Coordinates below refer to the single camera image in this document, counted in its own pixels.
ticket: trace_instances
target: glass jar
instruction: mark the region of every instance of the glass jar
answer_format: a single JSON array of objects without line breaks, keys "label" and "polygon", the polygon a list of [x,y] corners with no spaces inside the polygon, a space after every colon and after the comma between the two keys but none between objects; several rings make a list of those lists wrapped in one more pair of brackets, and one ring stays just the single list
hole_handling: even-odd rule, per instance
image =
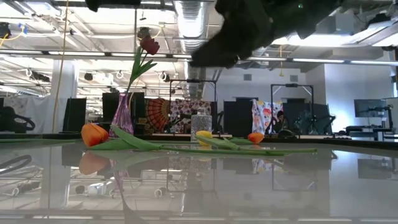
[{"label": "glass jar", "polygon": [[191,142],[197,142],[195,137],[198,131],[211,132],[211,115],[206,114],[205,108],[199,108],[198,114],[191,117]]}]

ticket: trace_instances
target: glass vase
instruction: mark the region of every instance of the glass vase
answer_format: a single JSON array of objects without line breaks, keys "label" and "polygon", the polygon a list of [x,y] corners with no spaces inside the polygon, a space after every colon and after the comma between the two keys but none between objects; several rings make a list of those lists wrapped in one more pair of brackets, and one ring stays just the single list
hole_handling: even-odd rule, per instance
[{"label": "glass vase", "polygon": [[[119,95],[119,106],[114,114],[112,125],[117,126],[129,134],[134,134],[131,122],[131,114],[128,108],[128,97],[129,95],[125,94]],[[109,136],[113,138],[117,137],[112,128],[109,130]]]}]

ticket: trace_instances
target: orange tulip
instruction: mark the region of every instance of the orange tulip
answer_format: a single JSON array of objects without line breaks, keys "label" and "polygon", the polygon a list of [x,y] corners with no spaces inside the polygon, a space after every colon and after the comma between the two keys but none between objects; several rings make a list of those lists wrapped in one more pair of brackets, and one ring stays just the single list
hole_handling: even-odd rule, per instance
[{"label": "orange tulip", "polygon": [[259,144],[264,139],[264,135],[261,133],[251,133],[248,136],[248,140],[252,141],[254,144]]},{"label": "orange tulip", "polygon": [[109,159],[86,152],[80,159],[79,171],[84,175],[90,175],[104,169],[108,164]]},{"label": "orange tulip", "polygon": [[81,137],[86,146],[95,146],[99,143],[105,142],[109,138],[109,134],[105,129],[96,124],[85,124],[81,129]]}]

